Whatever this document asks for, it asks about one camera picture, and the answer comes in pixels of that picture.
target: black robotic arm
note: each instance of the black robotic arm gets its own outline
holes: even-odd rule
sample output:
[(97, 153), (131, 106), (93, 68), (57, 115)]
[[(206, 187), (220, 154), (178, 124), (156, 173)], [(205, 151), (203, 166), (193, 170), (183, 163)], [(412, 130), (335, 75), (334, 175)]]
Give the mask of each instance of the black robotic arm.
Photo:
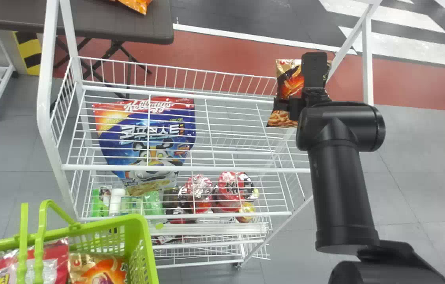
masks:
[(332, 102), (323, 86), (326, 61), (323, 52), (302, 56), (302, 98), (291, 99), (282, 108), (287, 108), (291, 119), (298, 118), (296, 146), (309, 153), (316, 250), (355, 255), (360, 260), (338, 263), (329, 283), (445, 284), (445, 278), (412, 246), (379, 239), (359, 152), (381, 147), (383, 117), (364, 103)]

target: snack bag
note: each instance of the snack bag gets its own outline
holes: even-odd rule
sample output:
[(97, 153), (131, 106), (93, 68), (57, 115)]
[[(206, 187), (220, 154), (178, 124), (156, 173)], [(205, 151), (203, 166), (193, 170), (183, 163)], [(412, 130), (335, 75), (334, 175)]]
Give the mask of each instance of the snack bag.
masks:
[[(33, 283), (35, 273), (33, 265), (35, 259), (33, 256), (34, 248), (28, 248), (26, 259), (26, 284)], [(17, 283), (17, 256), (19, 249), (12, 250), (0, 256), (0, 284), (15, 284)], [(68, 257), (69, 246), (68, 239), (60, 239), (46, 243), (44, 245), (44, 270), (43, 279), (44, 284), (65, 284), (68, 278)]]
[(157, 171), (114, 171), (128, 194), (140, 196), (175, 187), (178, 172), (161, 171), (160, 167), (183, 165), (195, 142), (193, 99), (153, 97), (150, 106), (148, 99), (133, 99), (94, 104), (93, 110), (100, 147), (109, 165), (159, 167)]
[(127, 264), (111, 255), (70, 253), (72, 284), (125, 284)]
[(220, 207), (237, 208), (236, 211), (242, 202), (253, 202), (259, 197), (258, 189), (244, 172), (222, 172), (217, 192)]
[(145, 15), (147, 14), (147, 6), (149, 6), (152, 0), (119, 0), (119, 2)]
[[(303, 88), (301, 59), (277, 59), (275, 66), (277, 69), (277, 99), (289, 100), (290, 97), (301, 97)], [(327, 71), (324, 75), (325, 84), (330, 68), (331, 61), (328, 61)], [(266, 126), (298, 127), (298, 121), (289, 119), (288, 111), (273, 109)]]

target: food package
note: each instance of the food package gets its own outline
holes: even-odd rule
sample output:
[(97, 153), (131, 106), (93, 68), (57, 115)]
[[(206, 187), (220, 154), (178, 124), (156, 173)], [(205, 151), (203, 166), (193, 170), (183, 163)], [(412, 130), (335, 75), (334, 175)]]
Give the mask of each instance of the food package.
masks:
[(189, 213), (206, 213), (212, 207), (214, 185), (202, 174), (190, 176), (179, 189), (181, 206)]
[[(26, 284), (33, 283), (35, 273), (33, 266), (35, 258), (33, 256), (34, 248), (30, 247), (27, 251), (26, 259)], [(19, 266), (17, 257), (19, 249), (12, 250), (0, 256), (0, 284), (16, 284), (17, 268)], [(68, 278), (69, 245), (68, 239), (60, 239), (44, 244), (44, 270), (43, 278), (45, 284), (65, 284)]]
[(147, 7), (152, 2), (152, 0), (119, 0), (119, 2), (123, 3), (124, 5), (130, 7), (131, 9), (134, 9), (135, 11), (139, 12), (140, 14), (147, 14)]
[(91, 191), (91, 217), (108, 217), (111, 191), (100, 187)]
[[(303, 89), (303, 74), (301, 72), (301, 59), (277, 59), (277, 99), (289, 100), (291, 97), (301, 97)], [(331, 61), (327, 62), (327, 72), (324, 75), (326, 84), (327, 75), (331, 68)], [(289, 112), (273, 109), (266, 126), (298, 127), (298, 121), (289, 119)]]
[[(239, 213), (254, 213), (256, 212), (256, 209), (253, 205), (253, 203), (250, 202), (244, 202), (242, 204), (242, 207), (240, 207), (238, 209)], [(240, 223), (249, 223), (252, 220), (253, 217), (251, 216), (240, 216), (240, 217), (236, 217), (235, 219), (237, 219), (237, 221), (239, 221)]]
[(163, 191), (163, 208), (170, 210), (179, 207), (179, 205), (180, 199), (178, 187)]
[(72, 284), (127, 283), (127, 263), (112, 255), (70, 253), (69, 270)]
[(235, 207), (227, 207), (221, 204), (221, 202), (217, 202), (216, 205), (212, 208), (212, 212), (214, 213), (235, 213), (240, 209), (240, 205)]
[(213, 185), (209, 178), (202, 174), (190, 176), (184, 184), (189, 200), (204, 200), (212, 195)]
[[(98, 141), (109, 165), (181, 166), (195, 142), (193, 99), (153, 97), (150, 104), (148, 99), (133, 99), (94, 104), (93, 111)], [(132, 196), (171, 189), (178, 175), (161, 168), (113, 173)]]
[(223, 207), (240, 207), (243, 201), (254, 201), (259, 194), (244, 172), (222, 172), (217, 182), (217, 193)]

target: cereal bag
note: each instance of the cereal bag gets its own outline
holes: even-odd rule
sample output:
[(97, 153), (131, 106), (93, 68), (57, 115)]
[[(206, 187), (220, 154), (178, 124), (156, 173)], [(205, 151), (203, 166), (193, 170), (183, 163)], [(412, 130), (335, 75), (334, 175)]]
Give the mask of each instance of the cereal bag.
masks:
[(127, 193), (171, 189), (195, 137), (194, 100), (176, 97), (94, 104), (98, 142), (109, 165), (156, 166), (156, 171), (114, 171)]

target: plastic basket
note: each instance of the plastic basket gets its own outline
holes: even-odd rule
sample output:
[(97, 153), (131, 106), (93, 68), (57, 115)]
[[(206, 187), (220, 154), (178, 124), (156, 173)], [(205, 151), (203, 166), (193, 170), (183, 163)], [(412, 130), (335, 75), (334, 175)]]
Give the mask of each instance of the plastic basket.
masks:
[[(67, 228), (46, 230), (47, 209), (53, 209), (67, 223)], [(36, 234), (28, 234), (28, 204), (21, 205), (19, 234), (0, 240), (0, 255), (19, 248), (17, 283), (24, 284), (26, 250), (35, 244), (34, 284), (42, 284), (44, 241), (69, 237), (70, 252), (106, 253), (124, 257), (128, 263), (128, 281), (132, 284), (159, 284), (147, 220), (140, 214), (80, 224), (53, 200), (44, 200), (39, 210)]]

